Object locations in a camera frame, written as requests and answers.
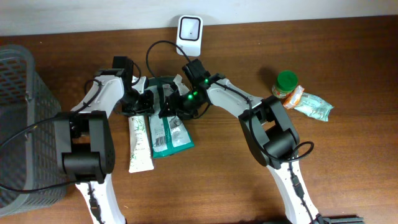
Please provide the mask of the green wipes pack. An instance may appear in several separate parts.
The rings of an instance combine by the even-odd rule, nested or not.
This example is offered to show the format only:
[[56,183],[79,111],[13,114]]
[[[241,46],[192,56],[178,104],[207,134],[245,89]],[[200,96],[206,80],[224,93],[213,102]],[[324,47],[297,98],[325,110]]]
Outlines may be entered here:
[[153,158],[160,159],[193,148],[195,144],[192,137],[178,116],[159,117],[165,98],[173,92],[171,86],[150,78],[147,90],[154,97],[154,114],[149,116]]

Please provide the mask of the white cream tube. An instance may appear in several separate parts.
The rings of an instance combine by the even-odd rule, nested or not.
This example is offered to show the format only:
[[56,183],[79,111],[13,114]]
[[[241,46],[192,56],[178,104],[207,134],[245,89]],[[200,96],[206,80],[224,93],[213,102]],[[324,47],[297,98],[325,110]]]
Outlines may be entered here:
[[129,173],[144,172],[154,169],[152,152],[147,134],[145,116],[128,118],[130,134]]

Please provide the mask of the green lid jar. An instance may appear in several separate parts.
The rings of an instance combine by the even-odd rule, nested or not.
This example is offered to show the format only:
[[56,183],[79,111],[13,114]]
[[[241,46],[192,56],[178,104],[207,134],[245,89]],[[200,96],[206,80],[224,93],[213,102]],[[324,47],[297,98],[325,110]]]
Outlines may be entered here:
[[279,99],[285,98],[292,93],[298,85],[298,77],[291,70],[284,70],[280,72],[272,86],[272,93]]

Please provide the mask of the orange tissue pack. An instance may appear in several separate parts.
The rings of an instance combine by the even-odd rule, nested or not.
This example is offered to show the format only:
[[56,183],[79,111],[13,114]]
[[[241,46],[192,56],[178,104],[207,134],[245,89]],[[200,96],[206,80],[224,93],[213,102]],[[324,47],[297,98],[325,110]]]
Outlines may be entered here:
[[294,108],[300,102],[300,99],[304,93],[304,87],[298,85],[295,90],[288,95],[283,103],[283,107],[287,110]]

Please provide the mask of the light green snack packet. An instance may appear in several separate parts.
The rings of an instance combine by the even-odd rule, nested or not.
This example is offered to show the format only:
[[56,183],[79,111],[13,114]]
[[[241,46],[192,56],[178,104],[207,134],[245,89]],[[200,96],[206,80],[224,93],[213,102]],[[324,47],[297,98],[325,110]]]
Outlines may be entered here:
[[294,109],[310,118],[328,122],[328,116],[333,106],[319,96],[303,93]]

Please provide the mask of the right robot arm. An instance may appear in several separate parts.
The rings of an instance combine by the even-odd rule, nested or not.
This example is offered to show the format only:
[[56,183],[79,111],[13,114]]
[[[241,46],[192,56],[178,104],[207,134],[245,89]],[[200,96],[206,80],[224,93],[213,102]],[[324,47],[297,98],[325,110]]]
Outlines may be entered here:
[[159,117],[197,119],[204,104],[223,108],[239,120],[252,156],[271,173],[285,208],[286,223],[364,223],[362,217],[324,217],[314,206],[300,170],[300,160],[314,149],[301,142],[282,103],[275,97],[261,98],[234,86],[224,75],[212,75],[195,59],[182,68],[192,89],[165,98]]

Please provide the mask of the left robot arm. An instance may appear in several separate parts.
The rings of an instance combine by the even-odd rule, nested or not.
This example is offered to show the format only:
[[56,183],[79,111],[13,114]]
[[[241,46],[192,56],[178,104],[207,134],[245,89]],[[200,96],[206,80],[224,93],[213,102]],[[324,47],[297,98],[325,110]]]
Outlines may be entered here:
[[138,66],[115,56],[112,67],[98,70],[90,90],[69,112],[55,115],[57,166],[81,192],[93,223],[126,223],[113,189],[115,149],[109,117],[115,106],[131,117],[154,113],[146,78],[134,78]]

